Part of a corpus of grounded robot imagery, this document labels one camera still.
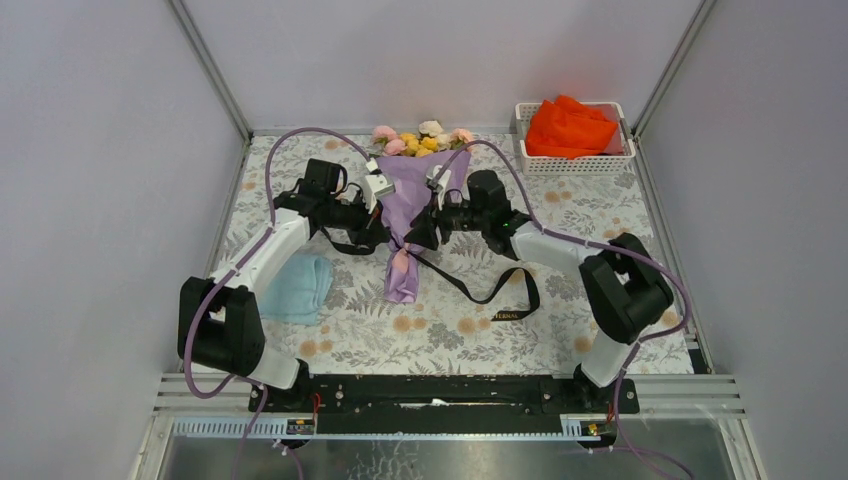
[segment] white basket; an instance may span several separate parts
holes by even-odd
[[[583,105],[599,107],[604,115],[618,123],[618,135],[614,135],[607,150],[621,152],[616,155],[578,157],[531,157],[527,155],[524,138],[530,128],[530,120],[539,110],[541,103],[519,103],[515,106],[515,126],[518,129],[518,157],[525,175],[612,175],[621,172],[636,156],[636,145],[630,138],[624,121],[621,105],[614,102],[582,102]]]

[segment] purple wrapping paper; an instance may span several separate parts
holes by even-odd
[[[427,188],[427,172],[434,165],[444,164],[453,150],[437,152],[425,157],[380,157],[377,164],[392,181],[395,182],[395,192],[381,199],[383,203],[383,225],[391,231],[397,245],[403,245],[403,237],[409,231],[409,224],[430,201],[430,189]],[[467,151],[460,153],[450,166],[451,176],[448,189],[462,188],[471,154]],[[395,256],[399,255],[398,247],[389,242],[392,254],[386,264],[386,285],[384,295],[386,300],[395,303],[413,303],[418,297],[418,261],[408,257],[409,268],[406,273],[398,270],[392,264]],[[420,253],[424,247],[410,245],[409,251]]]

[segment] orange fabric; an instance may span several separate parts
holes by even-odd
[[[547,100],[533,116],[525,143],[534,157],[577,158],[603,153],[618,124],[571,97]]]

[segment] folded light blue cloth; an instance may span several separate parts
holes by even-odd
[[[295,253],[259,299],[259,315],[278,322],[315,325],[332,282],[332,262],[317,255]]]

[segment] gray wall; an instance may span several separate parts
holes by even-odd
[[[567,93],[641,111],[698,0],[189,0],[256,128],[503,127]]]
[[[719,2],[644,138],[773,479],[845,478],[848,4]]]
[[[165,2],[3,2],[0,478],[126,478],[239,149]]]

